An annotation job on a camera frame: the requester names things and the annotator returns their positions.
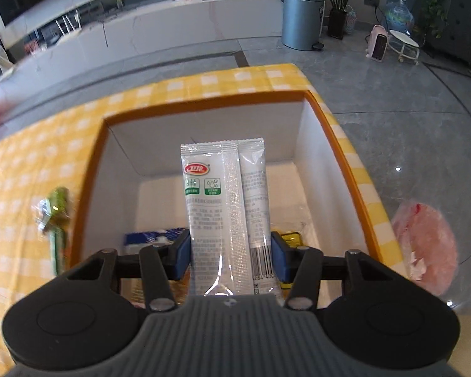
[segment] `gray tile floor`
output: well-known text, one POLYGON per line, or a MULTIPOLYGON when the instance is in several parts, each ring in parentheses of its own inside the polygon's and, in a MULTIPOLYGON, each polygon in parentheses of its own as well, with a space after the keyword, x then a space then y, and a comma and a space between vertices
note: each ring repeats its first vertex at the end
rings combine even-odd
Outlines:
POLYGON ((244 52, 250 65, 296 64, 353 142, 389 216, 406 199, 430 204, 445 215, 457 239, 460 268, 443 298, 471 313, 471 78, 462 75, 467 74, 462 65, 426 54, 420 66, 400 64, 392 52, 382 63, 368 60, 365 34, 357 31, 343 41, 326 37, 322 52, 294 51, 279 38, 259 38, 129 59, 22 103, 3 116, 0 139, 63 109, 124 89, 234 68, 237 51, 244 52), (192 59, 178 63, 185 57, 192 59))

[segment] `black plant pot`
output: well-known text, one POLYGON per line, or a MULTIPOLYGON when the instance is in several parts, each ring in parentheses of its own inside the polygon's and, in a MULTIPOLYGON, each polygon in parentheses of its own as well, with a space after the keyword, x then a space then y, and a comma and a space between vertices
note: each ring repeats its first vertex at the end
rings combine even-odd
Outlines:
POLYGON ((344 26, 347 12, 339 10, 331 10, 328 20, 328 35, 338 40, 344 38, 344 26))

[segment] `pink plastic bag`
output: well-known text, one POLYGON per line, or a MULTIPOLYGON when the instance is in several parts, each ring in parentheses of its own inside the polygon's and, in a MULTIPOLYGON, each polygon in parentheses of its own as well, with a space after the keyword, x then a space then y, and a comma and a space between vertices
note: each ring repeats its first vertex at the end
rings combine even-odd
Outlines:
POLYGON ((437 296, 445 293, 457 270, 457 249, 443 215, 426 204, 405 201, 392 226, 410 279, 437 296))

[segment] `small white stool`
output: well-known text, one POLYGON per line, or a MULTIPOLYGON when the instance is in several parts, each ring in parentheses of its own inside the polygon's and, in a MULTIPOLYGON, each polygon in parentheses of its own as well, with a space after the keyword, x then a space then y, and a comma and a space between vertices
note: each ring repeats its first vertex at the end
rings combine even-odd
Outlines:
POLYGON ((413 61, 415 65, 418 65, 418 59, 420 55, 420 47, 412 38, 403 32, 390 30, 391 37, 389 39, 389 47, 398 54, 398 61, 403 62, 403 58, 408 58, 413 61), (394 46, 395 40, 398 41, 398 45, 394 46))

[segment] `open storage box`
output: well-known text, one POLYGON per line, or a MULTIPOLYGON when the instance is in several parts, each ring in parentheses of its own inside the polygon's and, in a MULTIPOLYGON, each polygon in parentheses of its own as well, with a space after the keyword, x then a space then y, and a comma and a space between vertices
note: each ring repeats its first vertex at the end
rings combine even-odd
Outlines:
MULTIPOLYGON (((95 175, 88 177, 82 259, 102 248, 122 252, 126 233, 188 226, 181 144, 263 137, 272 227, 300 231, 304 243, 325 255, 360 249, 381 260, 347 158, 312 95, 273 92, 170 104, 109 124, 94 156, 95 175)), ((380 202, 376 192, 375 199, 380 202)), ((327 305, 340 295, 340 282, 321 290, 320 304, 327 305)))

